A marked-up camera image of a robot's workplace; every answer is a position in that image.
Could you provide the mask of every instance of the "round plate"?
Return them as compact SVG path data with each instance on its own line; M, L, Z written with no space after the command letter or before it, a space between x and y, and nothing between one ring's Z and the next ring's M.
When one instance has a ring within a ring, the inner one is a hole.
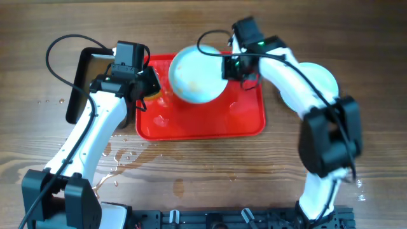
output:
M209 53L220 53L211 46L200 45ZM199 52L197 46L181 50L169 69L169 81L174 93L186 102L203 104L217 98L228 84L222 79L222 57Z
M300 63L301 70L307 76L307 78L317 87L323 88L334 95L339 95L338 84L335 77L330 73L325 67L314 63ZM282 100L287 104L287 106L296 112L293 102L289 96L284 95L280 92Z

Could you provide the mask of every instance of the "wooden table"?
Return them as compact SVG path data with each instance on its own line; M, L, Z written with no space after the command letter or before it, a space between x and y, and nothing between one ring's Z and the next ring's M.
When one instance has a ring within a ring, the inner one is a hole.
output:
M22 177L28 169L41 170L73 128L65 121L71 88L45 67L45 51L55 38L84 34L108 47L124 40L147 44L153 53L174 53L203 32L229 29L248 15L256 16L267 36L278 34L299 61L327 67L341 93L360 103L364 152L357 159L358 180L341 186L336 203L354 208L358 228L406 227L406 3L1 4L0 228L17 227L24 215ZM206 42L220 48L226 40L213 36ZM87 46L93 44L78 38L57 44L54 70L72 81ZM300 119L271 83L263 88L267 125L256 137L146 142L134 122L117 130L94 184L118 172L98 189L100 200L162 211L293 206L305 181L297 150Z

